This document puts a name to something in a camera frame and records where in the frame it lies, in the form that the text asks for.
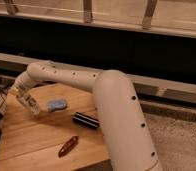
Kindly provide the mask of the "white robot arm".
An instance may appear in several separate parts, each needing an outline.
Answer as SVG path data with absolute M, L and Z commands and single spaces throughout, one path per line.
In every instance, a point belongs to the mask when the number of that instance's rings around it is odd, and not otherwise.
M 163 171 L 134 85 L 125 73 L 66 70 L 50 61 L 34 62 L 15 79 L 11 90 L 22 96 L 45 81 L 93 94 L 113 171 Z

